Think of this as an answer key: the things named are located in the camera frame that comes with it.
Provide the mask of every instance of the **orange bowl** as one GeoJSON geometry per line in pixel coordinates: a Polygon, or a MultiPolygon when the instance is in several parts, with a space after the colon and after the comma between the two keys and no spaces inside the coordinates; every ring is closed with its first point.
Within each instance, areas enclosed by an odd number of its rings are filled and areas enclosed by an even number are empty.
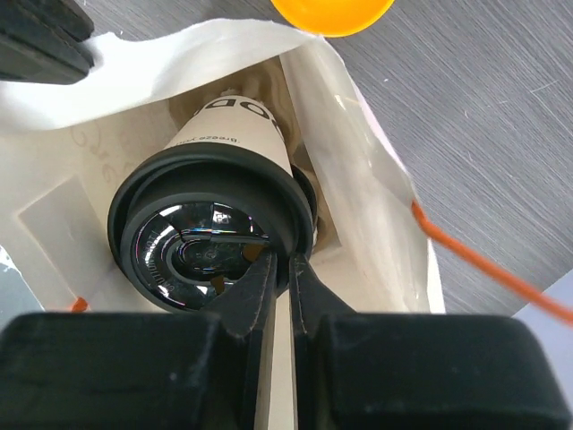
{"type": "Polygon", "coordinates": [[[350,36],[374,24],[394,0],[271,0],[300,30],[328,38],[350,36]]]}

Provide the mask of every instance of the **orange string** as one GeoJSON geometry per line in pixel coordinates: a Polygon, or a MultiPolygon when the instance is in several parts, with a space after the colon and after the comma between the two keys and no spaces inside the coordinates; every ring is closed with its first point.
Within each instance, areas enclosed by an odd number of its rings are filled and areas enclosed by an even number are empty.
{"type": "Polygon", "coordinates": [[[426,218],[422,208],[417,202],[412,202],[412,213],[426,236],[442,244],[458,257],[466,260],[489,277],[497,280],[504,287],[512,290],[519,296],[522,296],[525,300],[541,307],[546,312],[561,318],[561,320],[567,324],[573,325],[573,310],[560,305],[547,296],[544,296],[524,280],[521,280],[517,276],[505,271],[494,262],[487,260],[476,251],[468,248],[453,237],[448,236],[426,218]]]}
{"type": "Polygon", "coordinates": [[[83,297],[78,297],[76,298],[75,302],[72,305],[72,308],[70,309],[70,312],[84,312],[88,310],[88,302],[86,302],[86,299],[83,297]]]}

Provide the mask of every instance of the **gray wood grain surface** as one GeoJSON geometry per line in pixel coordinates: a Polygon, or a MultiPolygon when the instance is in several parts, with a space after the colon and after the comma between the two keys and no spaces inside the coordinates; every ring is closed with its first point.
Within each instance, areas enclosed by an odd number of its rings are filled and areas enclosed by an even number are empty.
{"type": "MultiPolygon", "coordinates": [[[[269,0],[86,0],[98,33],[148,39],[210,18],[282,21],[269,0]]],[[[431,218],[546,288],[573,267],[573,4],[396,0],[332,41],[431,218]]],[[[438,248],[446,305],[523,302],[438,248]]]]}

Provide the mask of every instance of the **yellow bowl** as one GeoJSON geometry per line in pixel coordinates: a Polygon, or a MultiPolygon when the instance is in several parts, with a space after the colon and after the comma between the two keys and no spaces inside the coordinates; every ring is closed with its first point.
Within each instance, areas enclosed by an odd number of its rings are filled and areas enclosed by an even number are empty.
{"type": "Polygon", "coordinates": [[[374,24],[394,0],[271,0],[295,27],[328,38],[350,36],[374,24]]]}

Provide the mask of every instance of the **white paper bag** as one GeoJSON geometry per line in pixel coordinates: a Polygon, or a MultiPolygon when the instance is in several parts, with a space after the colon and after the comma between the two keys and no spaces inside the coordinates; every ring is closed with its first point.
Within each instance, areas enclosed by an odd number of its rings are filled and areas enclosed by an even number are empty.
{"type": "MultiPolygon", "coordinates": [[[[96,66],[75,85],[0,82],[0,245],[45,309],[84,297],[96,311],[158,310],[109,252],[115,190],[175,135],[167,99],[280,55],[341,244],[313,256],[319,277],[359,311],[444,311],[432,244],[410,212],[411,178],[324,39],[215,20],[145,42],[87,43],[96,66]]],[[[278,319],[273,387],[290,381],[286,297],[278,319]]],[[[290,388],[273,392],[271,422],[292,428],[290,388]]]]}

